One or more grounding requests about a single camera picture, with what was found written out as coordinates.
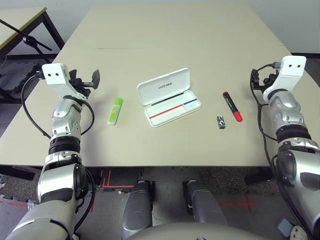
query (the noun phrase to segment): blue stripe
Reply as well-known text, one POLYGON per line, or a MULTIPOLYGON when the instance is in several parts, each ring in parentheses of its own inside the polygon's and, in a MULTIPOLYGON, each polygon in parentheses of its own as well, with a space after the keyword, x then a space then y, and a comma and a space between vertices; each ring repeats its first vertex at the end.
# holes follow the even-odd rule
POLYGON ((195 99, 193 99, 193 100, 191 100, 191 101, 187 101, 187 102, 185 102, 183 105, 186 105, 186 104, 192 103, 192 102, 194 102, 194 101, 196 101, 196 100, 197 100, 197 98, 195 98, 195 99))

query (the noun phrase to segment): black connector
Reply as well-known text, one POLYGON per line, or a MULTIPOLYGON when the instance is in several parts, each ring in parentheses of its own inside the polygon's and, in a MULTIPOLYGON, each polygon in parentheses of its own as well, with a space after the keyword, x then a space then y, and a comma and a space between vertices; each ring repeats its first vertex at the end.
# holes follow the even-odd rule
POLYGON ((281 62, 275 61, 274 63, 271 64, 273 69, 280 69, 281 67, 281 62))
POLYGON ((37 78, 37 79, 45 79, 45 75, 42 71, 36 71, 34 76, 37 78))

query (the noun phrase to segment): red stripe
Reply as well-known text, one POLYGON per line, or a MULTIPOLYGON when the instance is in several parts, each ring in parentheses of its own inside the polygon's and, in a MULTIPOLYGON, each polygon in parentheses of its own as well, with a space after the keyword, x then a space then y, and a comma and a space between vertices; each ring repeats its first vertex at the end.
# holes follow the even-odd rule
POLYGON ((248 203, 248 210, 249 210, 249 212, 251 213, 251 207, 250 207, 250 205, 249 205, 250 202, 249 202, 248 193, 245 193, 244 196, 245 196, 246 202, 248 203))
POLYGON ((101 172, 100 172, 100 178, 102 178, 103 174, 104 174, 104 171, 101 170, 101 172))
POLYGON ((166 112, 169 112, 169 111, 171 111, 171 110, 173 110, 173 109, 176 109, 176 108, 179 108, 179 107, 181 107, 181 106, 183 106, 183 104, 180 104, 180 105, 174 106, 173 108, 170 108, 170 109, 168 109, 168 110, 159 112, 158 114, 149 117, 149 119, 152 119, 152 118, 154 118, 154 117, 157 117, 157 116, 159 116, 159 115, 161 115, 161 114, 164 114, 164 113, 166 113, 166 112))
POLYGON ((8 205, 14 206, 14 207, 21 207, 21 208, 27 208, 27 205, 24 204, 18 204, 18 203, 13 203, 13 202, 9 202, 8 205))
POLYGON ((92 204, 91 209, 90 209, 91 213, 94 211, 94 208, 95 208, 95 200, 96 200, 96 195, 94 195, 93 204, 92 204))
POLYGON ((222 202, 221 206, 224 207, 239 207, 239 206, 255 206, 255 202, 222 202))
POLYGON ((134 185, 116 185, 116 186, 103 186, 106 189, 123 189, 123 188, 133 188, 134 185))
POLYGON ((110 183, 110 177, 111 177, 111 170, 109 170, 108 182, 106 183, 106 185, 107 185, 107 186, 109 186, 109 183, 110 183))

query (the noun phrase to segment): floor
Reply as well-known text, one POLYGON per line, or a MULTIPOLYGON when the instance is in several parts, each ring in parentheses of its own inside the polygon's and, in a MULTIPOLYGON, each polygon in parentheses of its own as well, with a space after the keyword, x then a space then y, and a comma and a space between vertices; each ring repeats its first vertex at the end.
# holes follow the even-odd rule
MULTIPOLYGON (((27 63, 42 64, 41 60, 7 61, 1 74, 12 74, 12 66, 19 63, 21 72, 27 74, 30 66, 27 63)), ((320 86, 320 59, 308 59, 306 71, 320 86)), ((12 82, 19 83, 20 79, 12 76, 12 82)), ((37 83, 34 82, 27 91, 32 91, 37 83)), ((0 77, 0 86, 10 89, 0 77)), ((19 110, 19 104, 0 104, 0 137, 19 110)), ((36 187, 40 171, 35 172, 33 181, 3 176, 0 184, 0 240, 8 233, 28 211, 28 200, 37 203, 36 187)), ((249 167, 146 167, 144 179, 155 181, 155 200, 152 212, 153 225, 173 222, 193 221, 188 215, 185 200, 182 194, 182 182, 196 179, 204 183, 215 195, 226 215, 229 224, 243 230, 256 233, 269 239, 285 239, 276 228, 276 224, 286 218, 294 223, 295 220, 286 207, 274 181, 263 182, 247 186, 244 176, 257 173, 256 168, 249 167)), ((116 191, 99 189, 92 212, 79 228, 82 240, 114 240, 121 239, 121 223, 128 194, 116 191)))

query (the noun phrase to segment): table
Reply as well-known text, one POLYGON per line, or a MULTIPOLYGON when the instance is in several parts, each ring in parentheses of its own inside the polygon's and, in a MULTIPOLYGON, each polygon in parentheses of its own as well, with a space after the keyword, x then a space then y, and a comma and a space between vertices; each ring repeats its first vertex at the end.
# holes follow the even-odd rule
MULTIPOLYGON (((31 33, 37 26, 43 23, 55 43, 62 49, 65 42, 48 16, 46 9, 46 7, 32 7, 0 10, 0 19, 25 34, 31 33)), ((0 59, 14 49, 22 39, 23 36, 21 34, 0 23, 0 59)), ((0 95, 3 97, 0 98, 0 103, 21 104, 19 98, 12 97, 2 88, 0 88, 0 95)))
MULTIPOLYGON (((287 48, 251 8, 242 3, 161 3, 95 5, 54 60, 87 82, 100 71, 89 103, 92 129, 81 138, 85 166, 268 166, 257 126, 257 106, 249 88, 252 68, 283 56, 287 48), (153 128, 144 114, 137 84, 188 67, 198 111, 153 128), (228 91, 242 114, 237 122, 222 96, 228 91), (107 120, 115 97, 124 99, 117 124, 107 120), (223 115, 226 128, 218 129, 223 115)), ((273 69, 261 71, 263 79, 273 69)), ((319 96, 305 72, 294 89, 313 139, 319 143, 319 96)), ((44 80, 26 101, 30 114, 48 133, 58 95, 44 80)), ((86 107, 81 125, 91 122, 86 107)), ((266 109, 266 133, 274 136, 266 109)), ((0 164, 43 164, 49 141, 20 109, 0 139, 0 164)), ((277 144, 268 140, 273 156, 277 144)))

